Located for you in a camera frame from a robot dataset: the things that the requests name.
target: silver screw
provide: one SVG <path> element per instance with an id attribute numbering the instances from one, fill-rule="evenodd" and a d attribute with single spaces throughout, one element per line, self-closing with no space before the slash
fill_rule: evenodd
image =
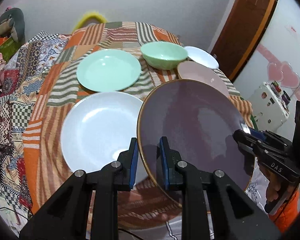
<path id="1" fill-rule="evenodd" d="M 121 165 L 121 162 L 119 162 L 119 161 L 114 161 L 111 163 L 111 166 L 114 168 L 118 168 L 118 167 L 120 167 L 120 165 Z"/>
<path id="2" fill-rule="evenodd" d="M 178 166 L 181 168 L 185 168 L 186 166 L 188 166 L 188 163 L 186 163 L 185 161 L 179 161 Z"/>
<path id="3" fill-rule="evenodd" d="M 225 173 L 222 170 L 216 170 L 214 174 L 219 178 L 222 178 L 225 175 Z"/>
<path id="4" fill-rule="evenodd" d="M 78 178 L 82 177 L 84 175 L 84 171 L 83 170 L 77 170 L 74 172 L 74 175 Z"/>

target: yellow fuzzy object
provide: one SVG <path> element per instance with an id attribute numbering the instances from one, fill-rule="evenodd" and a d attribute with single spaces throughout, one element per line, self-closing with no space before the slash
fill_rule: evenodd
<path id="1" fill-rule="evenodd" d="M 74 30 L 72 31 L 72 33 L 77 30 L 82 28 L 82 26 L 84 25 L 84 23 L 90 19 L 96 19 L 98 22 L 100 23 L 106 23 L 108 22 L 106 20 L 106 18 L 104 18 L 101 14 L 97 13 L 97 12 L 88 12 L 86 13 L 82 19 L 77 23 L 77 25 L 74 27 Z"/>

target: pink plate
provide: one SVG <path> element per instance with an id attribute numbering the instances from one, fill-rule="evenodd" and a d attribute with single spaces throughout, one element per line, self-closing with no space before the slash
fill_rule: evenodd
<path id="1" fill-rule="evenodd" d="M 229 92 L 226 84 L 210 68 L 193 61 L 184 61 L 178 65 L 178 76 L 181 79 L 191 79 L 205 83 L 220 91 L 226 97 Z"/>

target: wooden door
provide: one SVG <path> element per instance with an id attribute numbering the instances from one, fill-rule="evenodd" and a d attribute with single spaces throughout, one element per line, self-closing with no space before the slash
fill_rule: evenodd
<path id="1" fill-rule="evenodd" d="M 211 54 L 230 79 L 239 74 L 261 39 L 275 0 L 236 0 Z"/>

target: black cable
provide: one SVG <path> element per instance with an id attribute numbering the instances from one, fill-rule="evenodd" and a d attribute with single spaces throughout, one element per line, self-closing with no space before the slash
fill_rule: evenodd
<path id="1" fill-rule="evenodd" d="M 25 216 L 23 216 L 23 215 L 19 214 L 17 211 L 15 211 L 15 210 L 13 210 L 13 209 L 6 208 L 6 207 L 2 207 L 2 208 L 0 208 L 0 210 L 1 210 L 1 209 L 8 209 L 8 210 L 11 210 L 12 212 L 15 212 L 16 214 L 18 214 L 19 216 L 21 216 L 21 217 L 25 218 L 25 219 L 28 221 L 28 219 L 27 219 Z"/>
<path id="2" fill-rule="evenodd" d="M 123 231 L 123 232 L 125 232 L 125 233 L 127 233 L 127 234 L 129 234 L 129 235 L 131 235 L 131 236 L 134 236 L 135 238 L 137 238 L 137 239 L 139 239 L 139 240 L 144 240 L 144 239 L 142 239 L 141 237 L 136 236 L 134 233 L 129 232 L 129 231 L 123 229 L 123 228 L 118 228 L 118 231 Z"/>
<path id="3" fill-rule="evenodd" d="M 300 179 L 298 180 L 298 183 L 296 184 L 295 188 L 293 189 L 291 196 L 289 197 L 288 201 L 286 202 L 286 204 L 284 205 L 284 207 L 282 208 L 281 212 L 279 213 L 279 215 L 276 217 L 276 219 L 274 220 L 274 223 L 277 221 L 277 219 L 281 216 L 281 214 L 283 213 L 284 209 L 286 208 L 286 206 L 289 204 L 290 200 L 292 199 L 294 193 L 296 192 L 298 186 L 299 186 L 299 182 Z"/>

